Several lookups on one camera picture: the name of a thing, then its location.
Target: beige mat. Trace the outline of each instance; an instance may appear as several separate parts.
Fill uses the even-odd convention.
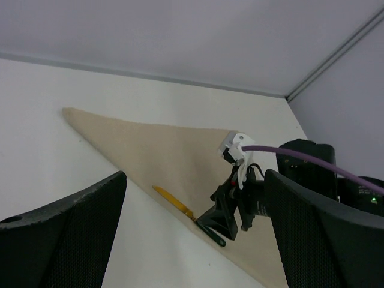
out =
[[[195,216],[203,214],[213,205],[210,195],[230,175],[230,164],[217,154],[229,130],[139,124],[74,108],[63,109],[63,114],[77,132],[193,233],[265,287],[287,287],[269,218],[256,217],[248,232],[239,231],[235,241],[227,240],[221,248],[151,187],[163,187]]]

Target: white table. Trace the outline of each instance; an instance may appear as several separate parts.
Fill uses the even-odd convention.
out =
[[[305,137],[284,99],[0,59],[0,219],[116,171],[65,123],[68,106],[136,122],[229,128],[266,145]],[[276,168],[275,156],[265,157]],[[128,182],[103,287],[261,285]]]

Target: knife handle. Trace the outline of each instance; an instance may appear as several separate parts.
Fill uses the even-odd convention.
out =
[[[211,228],[207,227],[207,226],[203,226],[201,224],[199,224],[197,221],[195,221],[195,224],[198,226],[198,228],[200,228],[205,234],[207,234],[213,241],[215,241],[219,246],[221,247],[225,247],[227,245],[227,243],[225,242],[225,240],[218,236],[213,230],[211,230]]]

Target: metal strip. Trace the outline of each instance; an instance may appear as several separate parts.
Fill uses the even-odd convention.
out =
[[[381,6],[363,25],[361,25],[346,41],[338,46],[320,65],[313,69],[299,84],[297,84],[286,96],[286,100],[291,102],[306,87],[323,74],[330,66],[338,61],[354,45],[363,39],[372,29],[384,20],[384,5]]]
[[[133,78],[157,80],[157,81],[164,81],[164,82],[170,82],[170,83],[176,83],[176,84],[185,84],[185,85],[227,90],[232,92],[240,92],[240,93],[254,94],[254,95],[274,97],[274,98],[284,98],[284,95],[278,95],[278,94],[262,92],[262,91],[234,88],[234,87],[221,86],[221,85],[210,84],[210,83],[201,83],[201,82],[195,82],[190,80],[174,79],[174,78],[163,77],[163,76],[153,76],[153,75],[140,74],[140,73],[128,72],[128,71],[122,71],[122,70],[94,67],[90,65],[54,61],[54,60],[48,60],[48,59],[42,59],[42,58],[36,58],[36,57],[30,57],[30,56],[21,56],[21,55],[15,55],[10,53],[0,52],[0,59],[26,62],[26,63],[32,63],[32,64],[40,64],[40,65],[53,66],[53,67],[69,68],[69,69],[96,72],[96,73],[127,76],[127,77],[133,77]]]

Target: knife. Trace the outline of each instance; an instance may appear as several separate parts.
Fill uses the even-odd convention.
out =
[[[201,225],[197,222],[197,219],[194,217],[193,212],[189,210],[183,203],[176,199],[172,194],[170,194],[165,189],[153,185],[152,188],[165,199],[168,200],[174,207],[178,208],[183,214],[185,214],[189,219],[191,219],[198,228],[200,228],[205,234],[207,234],[213,241],[215,241],[219,246],[225,247],[227,243],[225,240],[217,235],[211,228],[208,226]]]

